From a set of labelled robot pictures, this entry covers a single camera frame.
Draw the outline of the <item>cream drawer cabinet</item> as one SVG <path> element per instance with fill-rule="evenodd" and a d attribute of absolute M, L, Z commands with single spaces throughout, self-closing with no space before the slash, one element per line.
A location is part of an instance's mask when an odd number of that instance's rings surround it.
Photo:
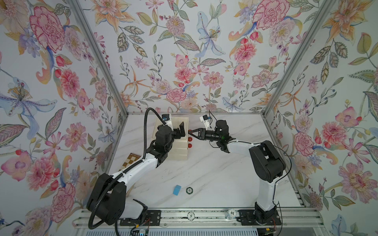
<path fill-rule="evenodd" d="M 152 140 L 155 140 L 155 145 L 170 148 L 167 154 L 167 159 L 169 160 L 188 160 L 189 118 L 163 114 L 161 119 L 166 123 L 167 128 L 163 126 L 160 119 L 156 119 L 152 134 Z"/>

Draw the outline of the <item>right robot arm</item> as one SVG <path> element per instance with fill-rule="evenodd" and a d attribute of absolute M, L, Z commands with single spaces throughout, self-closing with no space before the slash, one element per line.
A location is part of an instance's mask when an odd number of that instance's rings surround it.
<path fill-rule="evenodd" d="M 260 179 L 258 198 L 252 219 L 259 225 L 265 225 L 277 213 L 275 202 L 278 182 L 284 177 L 286 163 L 271 141 L 250 143 L 230 136 L 229 126 L 225 120 L 216 121 L 215 129 L 197 128 L 188 134 L 198 140 L 215 142 L 225 153 L 249 156 L 255 173 Z"/>

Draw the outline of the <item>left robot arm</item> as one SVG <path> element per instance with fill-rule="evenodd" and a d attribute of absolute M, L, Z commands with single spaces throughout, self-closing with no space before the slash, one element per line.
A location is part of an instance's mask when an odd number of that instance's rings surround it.
<path fill-rule="evenodd" d="M 113 225 L 120 219 L 143 223 L 148 207 L 137 199 L 128 200 L 128 188 L 160 166 L 167 159 L 174 141 L 185 136 L 184 122 L 178 128 L 162 124 L 157 128 L 155 139 L 147 145 L 147 130 L 144 130 L 143 156 L 113 175 L 100 175 L 96 181 L 87 204 L 87 209 L 91 212 L 88 228 L 93 230 L 103 223 Z"/>

